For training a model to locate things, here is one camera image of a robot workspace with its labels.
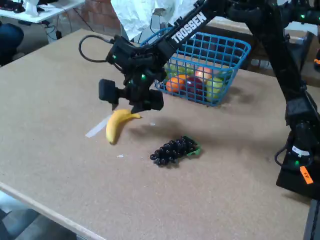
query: blue basket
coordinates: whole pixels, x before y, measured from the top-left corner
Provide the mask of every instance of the blue basket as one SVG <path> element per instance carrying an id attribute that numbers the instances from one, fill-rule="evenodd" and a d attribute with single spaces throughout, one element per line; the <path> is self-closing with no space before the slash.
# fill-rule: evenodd
<path id="1" fill-rule="evenodd" d="M 170 28 L 146 39 L 151 44 Z M 155 81 L 160 91 L 193 102 L 216 106 L 221 103 L 251 46 L 244 41 L 197 32 L 164 66 L 167 77 Z"/>

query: white logo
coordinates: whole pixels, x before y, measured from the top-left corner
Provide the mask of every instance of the white logo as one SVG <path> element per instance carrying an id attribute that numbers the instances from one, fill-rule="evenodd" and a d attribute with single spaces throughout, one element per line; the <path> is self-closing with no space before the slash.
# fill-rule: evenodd
<path id="1" fill-rule="evenodd" d="M 296 146 L 292 147 L 292 151 L 298 154 L 299 158 L 301 158 L 301 156 L 310 156 L 310 153 L 308 151 L 303 151 L 300 148 L 297 148 Z"/>
<path id="2" fill-rule="evenodd" d="M 171 38 L 178 44 L 185 39 L 188 34 L 192 33 L 197 27 L 199 27 L 207 18 L 202 12 L 199 12 L 192 18 L 186 25 L 183 26 L 178 32 L 176 32 Z"/>

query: banana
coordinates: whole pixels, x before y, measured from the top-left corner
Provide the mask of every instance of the banana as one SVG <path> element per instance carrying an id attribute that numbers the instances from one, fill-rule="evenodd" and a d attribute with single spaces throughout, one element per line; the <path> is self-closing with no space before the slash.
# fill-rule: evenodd
<path id="1" fill-rule="evenodd" d="M 131 114 L 128 109 L 115 110 L 111 115 L 105 130 L 106 139 L 110 144 L 114 144 L 117 136 L 117 129 L 120 123 L 129 119 L 140 119 L 141 116 L 138 113 Z"/>

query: grapes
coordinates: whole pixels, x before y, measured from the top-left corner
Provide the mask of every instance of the grapes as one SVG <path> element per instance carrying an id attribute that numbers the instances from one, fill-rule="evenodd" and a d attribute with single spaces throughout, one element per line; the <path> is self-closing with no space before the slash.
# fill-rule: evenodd
<path id="1" fill-rule="evenodd" d="M 186 156 L 197 150 L 197 144 L 191 138 L 182 136 L 179 139 L 171 140 L 164 144 L 154 154 L 150 155 L 150 159 L 159 167 L 167 166 L 168 164 L 177 164 L 178 158 Z"/>

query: wooden table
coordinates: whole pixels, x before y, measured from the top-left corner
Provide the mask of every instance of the wooden table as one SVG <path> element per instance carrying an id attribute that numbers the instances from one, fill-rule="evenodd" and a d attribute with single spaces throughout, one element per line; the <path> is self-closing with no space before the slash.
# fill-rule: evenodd
<path id="1" fill-rule="evenodd" d="M 309 200 L 276 186 L 273 156 L 289 129 L 275 78 L 239 70 L 221 107 L 165 95 L 162 111 L 142 112 L 109 145 L 104 131 L 85 134 L 112 112 L 99 80 L 121 86 L 123 76 L 80 57 L 87 34 L 0 68 L 1 190 L 88 239 L 302 239 Z M 83 44 L 95 59 L 109 49 Z M 320 90 L 309 91 L 320 103 Z M 199 158 L 172 169 L 149 160 L 181 135 L 202 144 Z"/>

